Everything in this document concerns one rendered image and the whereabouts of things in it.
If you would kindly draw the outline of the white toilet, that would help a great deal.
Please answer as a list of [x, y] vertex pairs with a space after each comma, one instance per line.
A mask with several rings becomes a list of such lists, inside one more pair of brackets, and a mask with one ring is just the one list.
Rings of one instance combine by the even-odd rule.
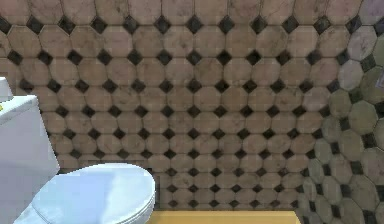
[[102, 163], [61, 174], [33, 95], [0, 99], [0, 224], [146, 224], [155, 181]]

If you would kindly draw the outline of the white roll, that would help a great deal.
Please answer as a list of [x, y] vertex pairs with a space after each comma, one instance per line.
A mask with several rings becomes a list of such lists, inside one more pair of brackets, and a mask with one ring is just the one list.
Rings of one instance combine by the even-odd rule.
[[5, 77], [0, 77], [0, 103], [13, 99], [13, 93]]

